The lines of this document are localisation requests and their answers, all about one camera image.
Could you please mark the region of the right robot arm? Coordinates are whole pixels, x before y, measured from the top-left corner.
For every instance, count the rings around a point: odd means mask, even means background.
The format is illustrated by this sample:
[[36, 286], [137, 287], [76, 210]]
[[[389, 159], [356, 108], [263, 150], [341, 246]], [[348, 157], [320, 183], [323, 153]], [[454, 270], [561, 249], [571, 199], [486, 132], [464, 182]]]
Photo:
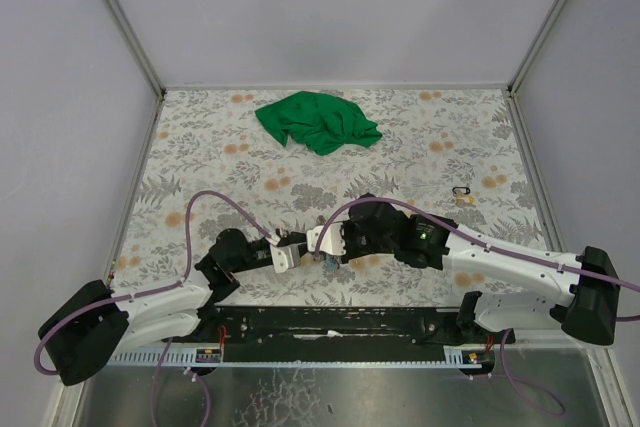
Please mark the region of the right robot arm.
[[347, 204], [348, 257], [391, 254], [412, 268], [477, 273], [519, 288], [521, 299], [467, 293], [459, 317], [487, 331], [558, 325], [574, 339], [610, 346], [620, 287], [609, 255], [587, 246], [579, 254], [540, 251], [476, 232], [454, 220], [406, 214], [371, 194]]

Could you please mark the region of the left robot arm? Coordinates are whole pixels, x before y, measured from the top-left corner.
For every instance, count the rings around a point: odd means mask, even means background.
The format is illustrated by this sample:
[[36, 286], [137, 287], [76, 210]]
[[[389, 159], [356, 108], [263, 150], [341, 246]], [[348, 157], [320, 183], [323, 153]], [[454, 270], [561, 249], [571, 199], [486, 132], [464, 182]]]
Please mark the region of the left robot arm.
[[186, 278], [159, 281], [146, 291], [115, 292], [101, 280], [85, 284], [38, 331], [54, 365], [51, 374], [73, 386], [97, 374], [113, 355], [139, 346], [168, 338], [223, 341], [218, 305], [238, 289], [236, 274], [296, 267], [312, 250], [312, 238], [278, 230], [274, 239], [250, 241], [240, 230], [226, 229]]

